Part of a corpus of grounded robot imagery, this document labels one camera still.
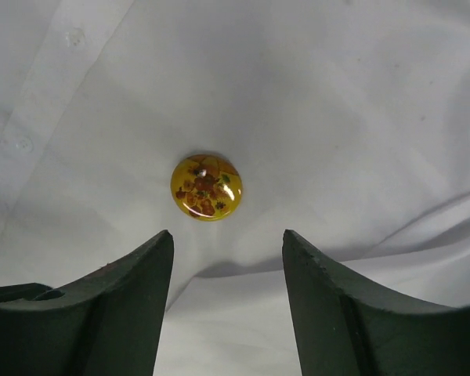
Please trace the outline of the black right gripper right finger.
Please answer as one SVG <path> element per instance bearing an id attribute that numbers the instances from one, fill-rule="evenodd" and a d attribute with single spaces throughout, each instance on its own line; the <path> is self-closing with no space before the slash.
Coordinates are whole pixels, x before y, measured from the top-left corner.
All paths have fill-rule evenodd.
<path id="1" fill-rule="evenodd" d="M 282 258 L 302 374 L 470 375 L 470 305 L 394 291 L 294 230 Z"/>

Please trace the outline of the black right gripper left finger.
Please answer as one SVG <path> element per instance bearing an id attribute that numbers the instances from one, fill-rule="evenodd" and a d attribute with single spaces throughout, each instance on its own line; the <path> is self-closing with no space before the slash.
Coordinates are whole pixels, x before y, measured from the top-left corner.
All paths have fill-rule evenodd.
<path id="1" fill-rule="evenodd" d="M 164 230 L 62 287 L 0 287 L 0 375 L 152 375 L 173 259 Z"/>

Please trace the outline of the yellow sunflower brooch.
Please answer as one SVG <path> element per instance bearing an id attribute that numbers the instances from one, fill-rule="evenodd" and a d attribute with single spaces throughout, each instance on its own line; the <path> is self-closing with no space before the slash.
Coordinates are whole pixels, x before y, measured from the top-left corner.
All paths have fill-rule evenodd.
<path id="1" fill-rule="evenodd" d="M 170 189 L 183 213 L 199 221 L 214 222 L 239 207 L 243 183 L 238 170 L 224 157 L 194 154 L 176 165 Z"/>

